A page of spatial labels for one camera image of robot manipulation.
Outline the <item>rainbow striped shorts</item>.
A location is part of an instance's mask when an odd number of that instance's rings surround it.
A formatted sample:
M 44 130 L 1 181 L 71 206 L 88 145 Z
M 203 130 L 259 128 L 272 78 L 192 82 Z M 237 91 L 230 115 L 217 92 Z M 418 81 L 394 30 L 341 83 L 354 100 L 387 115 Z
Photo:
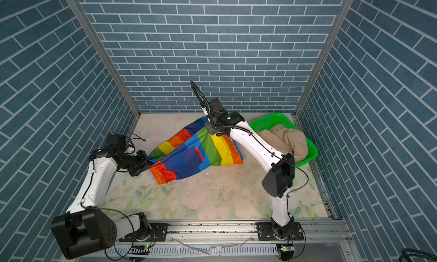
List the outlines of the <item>rainbow striped shorts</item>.
M 150 168 L 158 184 L 191 177 L 210 166 L 238 165 L 243 157 L 227 135 L 211 135 L 201 117 L 163 142 L 149 155 Z

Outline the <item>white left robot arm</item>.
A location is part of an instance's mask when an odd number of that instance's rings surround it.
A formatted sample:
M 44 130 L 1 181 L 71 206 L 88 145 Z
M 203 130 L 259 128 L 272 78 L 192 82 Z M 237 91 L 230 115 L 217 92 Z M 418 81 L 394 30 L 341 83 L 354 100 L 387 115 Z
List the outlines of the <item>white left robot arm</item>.
M 150 240 L 151 226 L 144 213 L 122 214 L 118 220 L 107 216 L 104 199 L 115 174 L 132 177 L 150 167 L 143 150 L 135 155 L 118 147 L 96 149 L 89 157 L 85 180 L 65 214 L 51 223 L 51 231 L 66 259 L 92 254 L 113 247 L 120 239 L 131 242 Z

